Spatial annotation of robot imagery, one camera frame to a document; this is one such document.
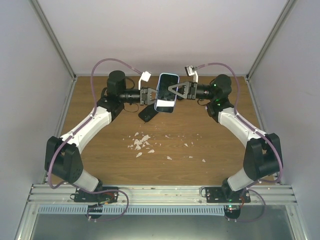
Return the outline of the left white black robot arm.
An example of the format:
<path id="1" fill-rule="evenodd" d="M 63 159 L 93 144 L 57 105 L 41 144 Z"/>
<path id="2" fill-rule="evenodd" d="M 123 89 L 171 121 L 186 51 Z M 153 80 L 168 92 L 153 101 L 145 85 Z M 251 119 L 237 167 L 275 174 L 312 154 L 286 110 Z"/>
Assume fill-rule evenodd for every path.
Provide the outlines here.
<path id="1" fill-rule="evenodd" d="M 94 107 L 76 127 L 66 134 L 52 136 L 46 143 L 44 169 L 47 171 L 48 183 L 52 175 L 85 191 L 86 197 L 98 202 L 103 197 L 99 179 L 84 169 L 81 153 L 93 137 L 104 127 L 111 124 L 124 110 L 125 104 L 151 105 L 156 90 L 150 87 L 127 88 L 129 77 L 123 71 L 112 71 L 102 90 L 100 99 L 95 100 Z"/>

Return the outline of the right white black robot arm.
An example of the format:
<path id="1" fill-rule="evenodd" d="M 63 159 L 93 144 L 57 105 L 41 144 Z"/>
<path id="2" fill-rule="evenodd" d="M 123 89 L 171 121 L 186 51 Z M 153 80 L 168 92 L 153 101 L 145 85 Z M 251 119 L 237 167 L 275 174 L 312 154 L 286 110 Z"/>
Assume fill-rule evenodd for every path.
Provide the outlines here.
<path id="1" fill-rule="evenodd" d="M 278 174 L 279 182 L 283 174 L 283 160 L 280 138 L 268 134 L 246 120 L 229 101 L 232 91 L 231 78 L 218 75 L 210 84 L 186 81 L 170 85 L 168 91 L 188 100 L 208 100 L 206 111 L 217 123 L 227 128 L 245 147 L 243 165 L 236 174 L 222 184 L 221 196 L 228 203 L 234 202 L 239 191 L 264 182 L 267 176 Z"/>

